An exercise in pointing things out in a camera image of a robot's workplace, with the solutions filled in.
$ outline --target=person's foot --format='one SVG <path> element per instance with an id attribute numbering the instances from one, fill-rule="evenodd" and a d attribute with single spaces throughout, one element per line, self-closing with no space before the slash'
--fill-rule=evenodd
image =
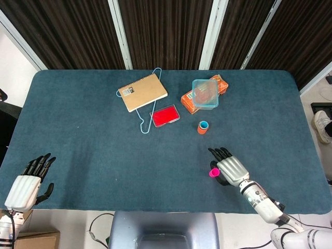
<path id="1" fill-rule="evenodd" d="M 332 137 L 330 137 L 326 131 L 325 127 L 331 123 L 332 120 L 326 115 L 323 110 L 318 111 L 312 119 L 312 126 L 317 131 L 318 140 L 323 144 L 329 144 L 332 141 Z"/>

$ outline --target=cable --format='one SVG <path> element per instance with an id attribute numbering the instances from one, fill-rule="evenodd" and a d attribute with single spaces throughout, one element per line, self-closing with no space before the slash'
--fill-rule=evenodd
<path id="1" fill-rule="evenodd" d="M 11 249 L 14 249 L 15 244 L 15 222 L 12 214 L 10 214 L 7 210 L 2 210 L 2 212 L 10 218 L 11 227 L 12 227 L 12 242 L 11 242 Z"/>
<path id="2" fill-rule="evenodd" d="M 262 248 L 264 246 L 267 246 L 271 242 L 272 242 L 272 240 L 270 240 L 268 243 L 265 243 L 264 245 L 260 245 L 260 246 L 256 246 L 256 247 L 242 247 L 242 248 L 239 248 L 239 249 L 256 249 L 256 248 Z"/>
<path id="3" fill-rule="evenodd" d="M 111 213 L 103 213 L 103 214 L 98 215 L 98 216 L 97 216 L 97 217 L 91 222 L 91 224 L 90 224 L 89 234 L 90 234 L 91 238 L 92 238 L 95 242 L 98 242 L 99 244 L 102 244 L 105 248 L 108 248 L 108 246 L 107 246 L 104 242 L 102 242 L 102 241 L 100 241 L 99 239 L 97 239 L 97 238 L 94 236 L 94 233 L 91 231 L 91 228 L 92 228 L 92 225 L 93 225 L 94 221 L 95 221 L 96 219 L 98 219 L 100 216 L 103 216 L 103 215 L 111 215 L 111 216 L 114 216 L 114 214 L 111 214 Z"/>
<path id="4" fill-rule="evenodd" d="M 308 226 L 308 227 L 320 227 L 320 228 L 327 228 L 327 229 L 332 229 L 330 227 L 323 227 L 323 226 L 315 226 L 315 225 L 307 225 L 302 223 L 301 221 L 299 221 L 297 218 L 294 218 L 293 216 L 291 216 L 290 214 L 288 214 L 288 216 L 292 217 L 294 220 L 296 220 L 297 222 L 300 222 L 302 225 Z"/>

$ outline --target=notebook label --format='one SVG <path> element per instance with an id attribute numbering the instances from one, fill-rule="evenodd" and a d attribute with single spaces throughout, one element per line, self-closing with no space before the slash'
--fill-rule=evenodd
<path id="1" fill-rule="evenodd" d="M 127 95 L 129 95 L 129 94 L 131 94 L 133 92 L 134 92 L 134 89 L 132 87 L 130 87 L 130 88 L 124 89 L 122 91 L 122 94 L 123 94 L 123 96 L 127 96 Z"/>
<path id="2" fill-rule="evenodd" d="M 193 96 L 196 96 L 196 94 L 192 93 L 192 91 L 190 93 L 187 94 L 187 97 L 191 100 Z"/>

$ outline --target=gray chair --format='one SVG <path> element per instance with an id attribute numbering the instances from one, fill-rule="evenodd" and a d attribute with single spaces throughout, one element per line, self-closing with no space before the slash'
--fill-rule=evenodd
<path id="1" fill-rule="evenodd" d="M 213 213 L 115 213 L 108 248 L 219 249 Z"/>

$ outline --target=cardboard box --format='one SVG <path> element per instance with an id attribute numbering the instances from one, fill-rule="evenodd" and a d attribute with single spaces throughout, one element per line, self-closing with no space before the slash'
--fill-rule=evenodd
<path id="1" fill-rule="evenodd" d="M 215 79 L 218 81 L 218 93 L 219 95 L 224 94 L 228 88 L 228 84 L 223 80 L 223 78 L 217 74 L 211 77 L 210 79 Z M 184 105 L 185 108 L 191 113 L 194 114 L 199 109 L 195 108 L 192 102 L 192 90 L 187 92 L 185 95 L 181 97 L 181 103 Z"/>
<path id="2" fill-rule="evenodd" d="M 20 233 L 15 242 L 15 249 L 58 249 L 60 232 L 25 232 Z"/>

